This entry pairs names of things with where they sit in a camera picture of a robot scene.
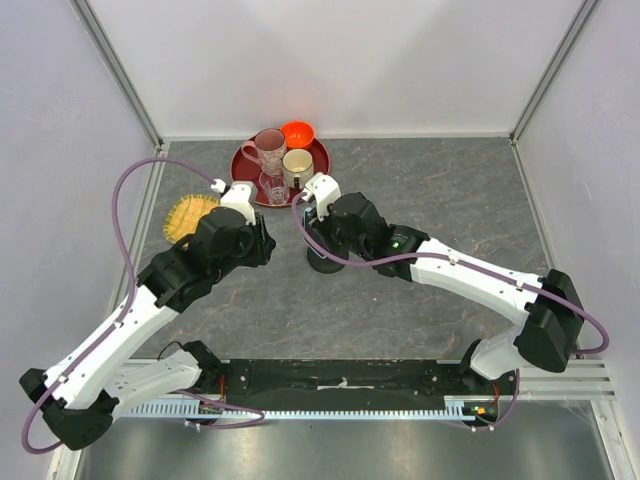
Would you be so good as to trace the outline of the orange bowl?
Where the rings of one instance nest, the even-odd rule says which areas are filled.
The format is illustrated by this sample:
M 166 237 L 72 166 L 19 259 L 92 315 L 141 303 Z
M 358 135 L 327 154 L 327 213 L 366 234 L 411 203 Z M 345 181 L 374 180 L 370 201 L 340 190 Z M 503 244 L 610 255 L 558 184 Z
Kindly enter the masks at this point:
M 289 149 L 309 149 L 315 139 L 313 126 L 304 121 L 290 121 L 280 127 Z

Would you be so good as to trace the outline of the smartphone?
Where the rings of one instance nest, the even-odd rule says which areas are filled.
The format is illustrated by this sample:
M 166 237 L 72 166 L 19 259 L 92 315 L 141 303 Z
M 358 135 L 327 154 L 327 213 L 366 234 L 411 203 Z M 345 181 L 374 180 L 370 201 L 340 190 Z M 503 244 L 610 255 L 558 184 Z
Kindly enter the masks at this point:
M 307 234 L 310 236 L 315 235 L 315 224 L 317 223 L 317 210 L 315 206 L 308 206 L 303 212 L 303 227 Z

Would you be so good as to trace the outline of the cream ceramic mug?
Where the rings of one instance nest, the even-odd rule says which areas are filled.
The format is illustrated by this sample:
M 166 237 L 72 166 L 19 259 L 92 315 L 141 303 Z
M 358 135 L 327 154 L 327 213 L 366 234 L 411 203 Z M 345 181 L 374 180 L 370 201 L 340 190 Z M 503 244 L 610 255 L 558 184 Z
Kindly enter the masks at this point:
M 314 175 L 311 153 L 305 149 L 292 149 L 282 159 L 282 172 L 287 185 L 294 190 L 304 188 Z

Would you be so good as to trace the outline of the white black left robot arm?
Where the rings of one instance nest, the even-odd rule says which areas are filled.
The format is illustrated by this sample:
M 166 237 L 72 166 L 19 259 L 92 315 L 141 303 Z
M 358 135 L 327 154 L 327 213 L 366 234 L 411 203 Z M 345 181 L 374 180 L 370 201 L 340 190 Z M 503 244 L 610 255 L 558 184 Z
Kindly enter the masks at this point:
M 267 264 L 275 248 L 262 214 L 253 219 L 219 206 L 168 250 L 155 255 L 123 302 L 72 353 L 46 370 L 31 368 L 19 383 L 59 444 L 81 450 L 120 416 L 166 393 L 208 393 L 220 385 L 222 363 L 201 341 L 123 374 L 121 366 L 159 329 L 238 267 Z

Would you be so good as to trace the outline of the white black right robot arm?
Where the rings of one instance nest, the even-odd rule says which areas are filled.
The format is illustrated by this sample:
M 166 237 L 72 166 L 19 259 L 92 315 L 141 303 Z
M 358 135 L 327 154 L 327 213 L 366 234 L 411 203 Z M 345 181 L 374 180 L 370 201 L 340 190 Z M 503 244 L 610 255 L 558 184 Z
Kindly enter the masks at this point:
M 462 254 L 424 232 L 387 223 L 361 193 L 340 197 L 325 216 L 306 208 L 302 225 L 313 240 L 307 260 L 318 272 L 335 273 L 356 255 L 383 276 L 453 292 L 510 321 L 508 330 L 465 352 L 457 377 L 469 393 L 524 366 L 562 373 L 576 351 L 582 304 L 564 272 L 538 276 Z

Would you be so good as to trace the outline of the yellow bamboo tray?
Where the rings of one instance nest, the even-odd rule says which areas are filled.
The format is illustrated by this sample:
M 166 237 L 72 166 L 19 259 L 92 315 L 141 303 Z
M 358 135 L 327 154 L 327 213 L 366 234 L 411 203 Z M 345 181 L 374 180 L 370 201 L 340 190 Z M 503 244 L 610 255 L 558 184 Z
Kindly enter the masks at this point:
M 188 234 L 196 231 L 200 219 L 217 208 L 220 201 L 217 198 L 203 194 L 189 194 L 183 196 L 169 211 L 163 234 L 167 241 L 175 244 Z

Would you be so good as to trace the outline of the black phone stand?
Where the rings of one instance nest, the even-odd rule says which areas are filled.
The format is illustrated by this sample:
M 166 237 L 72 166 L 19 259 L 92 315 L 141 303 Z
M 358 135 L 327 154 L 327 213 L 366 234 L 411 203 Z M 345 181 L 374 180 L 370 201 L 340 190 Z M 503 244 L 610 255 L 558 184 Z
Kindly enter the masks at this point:
M 310 246 L 306 249 L 306 260 L 314 271 L 321 274 L 334 274 L 344 268 L 343 264 L 318 254 Z

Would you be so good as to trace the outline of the pink floral mug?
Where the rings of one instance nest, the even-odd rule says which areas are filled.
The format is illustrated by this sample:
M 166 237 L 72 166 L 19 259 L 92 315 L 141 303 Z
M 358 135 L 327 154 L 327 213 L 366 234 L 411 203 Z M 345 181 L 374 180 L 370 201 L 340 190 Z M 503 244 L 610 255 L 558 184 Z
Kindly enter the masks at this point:
M 269 128 L 260 131 L 253 140 L 245 141 L 240 151 L 266 175 L 274 177 L 283 174 L 282 161 L 287 153 L 287 144 L 280 129 Z

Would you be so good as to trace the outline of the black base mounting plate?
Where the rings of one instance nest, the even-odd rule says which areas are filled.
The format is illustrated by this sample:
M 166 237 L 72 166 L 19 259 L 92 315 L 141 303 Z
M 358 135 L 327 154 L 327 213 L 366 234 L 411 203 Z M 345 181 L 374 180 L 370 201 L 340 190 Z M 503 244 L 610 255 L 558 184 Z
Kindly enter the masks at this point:
M 482 380 L 436 360 L 232 359 L 216 389 L 232 404 L 259 409 L 437 407 L 446 396 L 505 398 L 515 373 Z

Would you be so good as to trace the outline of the round red tray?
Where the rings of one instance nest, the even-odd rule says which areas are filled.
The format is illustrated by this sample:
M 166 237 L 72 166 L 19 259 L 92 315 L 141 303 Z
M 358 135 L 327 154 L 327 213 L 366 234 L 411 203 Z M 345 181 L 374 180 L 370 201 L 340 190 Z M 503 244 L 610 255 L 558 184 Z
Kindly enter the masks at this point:
M 308 151 L 313 157 L 314 172 L 329 174 L 331 160 L 325 146 L 318 139 L 314 139 Z M 233 181 L 250 181 L 254 183 L 258 190 L 255 198 L 256 205 L 274 208 L 274 205 L 269 204 L 266 193 L 263 191 L 259 182 L 260 175 L 262 174 L 261 168 L 246 158 L 241 149 L 238 149 L 233 156 L 230 165 L 230 174 Z

